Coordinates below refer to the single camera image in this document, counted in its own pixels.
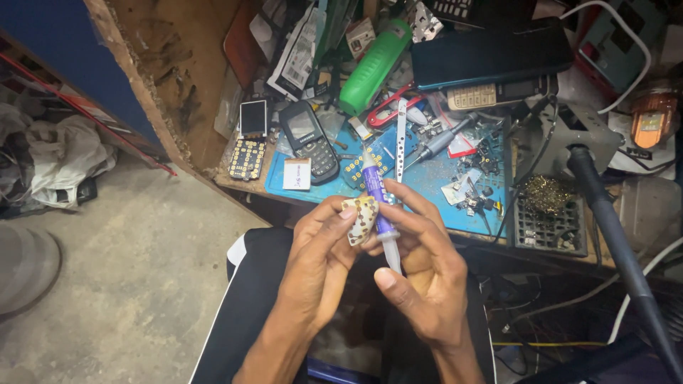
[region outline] soldering iron handle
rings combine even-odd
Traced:
[[[633,250],[628,245],[622,224],[614,211],[609,194],[604,189],[604,183],[588,148],[572,148],[567,166],[576,178],[579,191],[585,196],[588,206],[593,211],[609,253],[624,281],[626,292],[636,306],[645,334],[662,360],[669,377],[676,383],[683,383],[683,368],[669,336],[667,324]]]

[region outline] workbench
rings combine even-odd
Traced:
[[[346,143],[349,145],[349,150],[342,150],[337,144],[335,144],[333,147],[339,151],[340,153],[347,153],[347,152],[352,152],[352,145],[353,141],[348,135],[348,133],[345,133],[346,130],[341,130],[339,133],[339,136],[337,137],[337,140]],[[286,191],[285,193],[282,193],[280,190],[274,191],[273,189],[275,188],[274,184],[279,183],[279,186],[281,187],[282,184],[282,173],[283,173],[283,165],[282,165],[282,160],[286,157],[284,154],[281,154],[275,150],[276,145],[273,144],[274,142],[274,137],[273,134],[271,133],[270,136],[268,137],[268,144],[266,145],[266,151],[264,155],[264,159],[262,162],[262,170],[260,177],[257,180],[251,180],[251,181],[244,181],[244,180],[239,180],[239,179],[234,179],[231,178],[228,175],[227,172],[227,164],[226,161],[229,161],[232,150],[234,149],[235,143],[237,142],[237,132],[233,134],[233,137],[230,139],[228,146],[226,147],[226,150],[223,155],[223,160],[221,161],[221,164],[218,167],[218,172],[217,175],[214,177],[214,181],[221,187],[227,187],[230,189],[235,189],[238,191],[243,191],[247,193],[254,193],[256,195],[260,195],[263,197],[267,197],[270,199],[274,200],[279,200],[281,202],[289,203],[289,204],[295,204],[295,205],[301,205],[305,204],[305,202],[311,202],[311,203],[319,203],[322,201],[322,199],[328,195],[345,195],[349,197],[354,197],[358,194],[360,194],[360,191],[351,189],[343,180],[342,177],[339,176],[337,178],[338,180],[332,181],[328,184],[324,184],[320,187],[312,187],[310,192],[306,191]],[[420,192],[424,196],[426,196],[431,202],[434,202],[439,210],[442,212],[442,216],[444,217],[444,222],[447,227],[447,231],[453,235],[454,239],[458,241],[460,239],[463,243],[466,243],[468,245],[484,245],[486,243],[491,242],[494,239],[495,234],[498,232],[499,226],[500,226],[500,218],[497,218],[495,215],[495,211],[489,211],[487,214],[488,221],[491,227],[491,231],[493,233],[493,236],[489,236],[483,231],[484,225],[481,220],[481,218],[478,215],[475,215],[474,217],[468,217],[465,214],[464,210],[457,210],[455,207],[450,206],[446,201],[445,198],[443,197],[443,194],[441,193],[441,187],[450,180],[451,174],[453,173],[451,170],[448,170],[447,167],[444,167],[444,163],[446,162],[451,162],[451,164],[455,165],[457,162],[457,159],[449,159],[447,157],[447,154],[445,151],[437,155],[435,158],[430,159],[429,161],[425,161],[423,163],[420,163],[418,165],[415,165],[411,167],[408,171],[406,171],[404,175],[404,180],[403,182],[416,191]],[[386,175],[386,177],[392,177],[393,173],[390,172]],[[610,188],[610,192],[613,195],[619,196],[619,192],[621,190],[620,186],[614,186]],[[493,195],[492,197],[495,197],[496,199],[499,198],[498,195]],[[503,202],[503,205],[507,207],[507,202],[505,201],[504,196],[500,196],[501,201]],[[620,207],[620,200],[617,199],[614,203],[615,209],[617,209],[617,212],[619,211]],[[585,212],[585,220],[586,220],[586,237],[587,237],[587,248],[588,248],[588,256],[585,258],[574,258],[574,257],[568,257],[568,256],[563,256],[561,254],[553,254],[553,253],[546,253],[543,252],[543,256],[548,256],[550,258],[560,258],[564,260],[573,260],[576,262],[581,262],[581,263],[588,263],[588,264],[595,264],[597,261],[596,254],[594,251],[594,246],[593,246],[593,238],[591,235],[591,229],[592,229],[592,214],[590,209],[588,207],[584,207],[584,212]],[[505,232],[503,231],[502,237],[498,240],[499,245],[505,245],[506,244],[506,239],[505,239]],[[609,251],[607,250],[607,246],[604,243],[604,240],[602,237],[600,237],[600,247],[602,250],[602,264],[603,266],[607,268],[614,268],[614,262],[612,258],[609,255]],[[525,253],[529,253],[528,250],[522,250],[522,249],[515,249],[515,251],[522,251]],[[538,251],[532,251],[532,253],[539,254],[540,252]]]

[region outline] green tube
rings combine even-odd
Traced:
[[[377,36],[341,89],[339,108],[351,116],[360,115],[372,104],[380,86],[413,36],[404,21],[393,19],[389,23],[389,27]]]

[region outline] barcode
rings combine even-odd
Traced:
[[[290,67],[290,69],[287,70],[287,75],[294,77],[294,80],[296,81],[303,82],[303,76],[299,72],[295,71],[293,67]]]

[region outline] orange component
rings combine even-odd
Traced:
[[[675,133],[673,114],[678,97],[673,93],[646,94],[636,99],[631,111],[631,139],[640,148],[651,148]]]

